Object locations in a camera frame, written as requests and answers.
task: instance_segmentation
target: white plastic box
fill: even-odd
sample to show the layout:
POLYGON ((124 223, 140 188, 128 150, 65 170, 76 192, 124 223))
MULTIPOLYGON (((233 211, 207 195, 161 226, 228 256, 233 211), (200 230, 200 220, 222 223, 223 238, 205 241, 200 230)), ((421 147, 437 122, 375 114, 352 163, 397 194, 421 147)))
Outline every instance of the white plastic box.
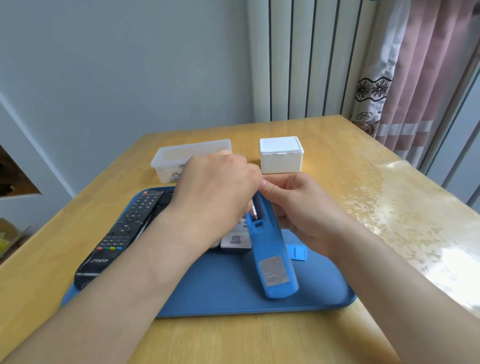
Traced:
POLYGON ((176 182, 190 157, 204 157, 220 149, 232 150, 230 139, 165 146, 157 151, 150 165, 155 168, 162 183, 176 182))
POLYGON ((260 139, 262 173, 300 172, 303 148, 296 136, 260 139))

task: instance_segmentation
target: wooden table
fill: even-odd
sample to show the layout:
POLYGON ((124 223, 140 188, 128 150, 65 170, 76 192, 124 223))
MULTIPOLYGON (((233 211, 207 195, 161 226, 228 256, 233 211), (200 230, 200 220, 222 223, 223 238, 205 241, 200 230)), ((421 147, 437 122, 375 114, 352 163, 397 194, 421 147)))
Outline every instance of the wooden table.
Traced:
MULTIPOLYGON (((480 216, 341 116, 146 134, 0 266, 0 360, 59 308, 73 274, 140 190, 162 146, 229 138, 259 163, 260 138, 296 135, 334 199, 480 316, 480 216)), ((396 363, 357 300, 346 309, 155 320, 131 363, 396 363)))

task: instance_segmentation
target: blue silicone remote cover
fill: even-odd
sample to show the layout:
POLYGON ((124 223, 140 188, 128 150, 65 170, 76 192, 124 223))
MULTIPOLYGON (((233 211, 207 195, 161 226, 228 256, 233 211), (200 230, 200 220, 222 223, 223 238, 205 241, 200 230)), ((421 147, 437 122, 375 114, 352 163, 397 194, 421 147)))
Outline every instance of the blue silicone remote cover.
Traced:
POLYGON ((265 294, 269 298, 285 298, 299 289, 287 245, 270 201, 259 192, 253 197, 257 217, 247 214, 255 265, 265 294))

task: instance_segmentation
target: left hand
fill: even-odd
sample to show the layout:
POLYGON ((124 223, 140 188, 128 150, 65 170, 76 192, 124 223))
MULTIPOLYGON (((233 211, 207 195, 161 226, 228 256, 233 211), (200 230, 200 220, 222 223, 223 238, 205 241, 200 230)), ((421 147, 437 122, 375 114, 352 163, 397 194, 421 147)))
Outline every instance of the left hand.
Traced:
POLYGON ((195 231, 192 243, 203 253, 250 210, 261 182, 260 168, 229 150, 191 157, 164 212, 195 231))

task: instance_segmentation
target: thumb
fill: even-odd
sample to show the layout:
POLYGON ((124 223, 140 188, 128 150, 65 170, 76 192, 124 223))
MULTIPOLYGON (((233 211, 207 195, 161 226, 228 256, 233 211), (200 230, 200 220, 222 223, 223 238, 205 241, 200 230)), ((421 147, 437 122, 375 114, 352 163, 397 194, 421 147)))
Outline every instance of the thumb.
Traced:
POLYGON ((284 190, 283 188, 280 188, 267 180, 262 180, 262 184, 258 190, 267 200, 280 206, 284 206, 286 204, 288 200, 288 193, 291 192, 284 190))

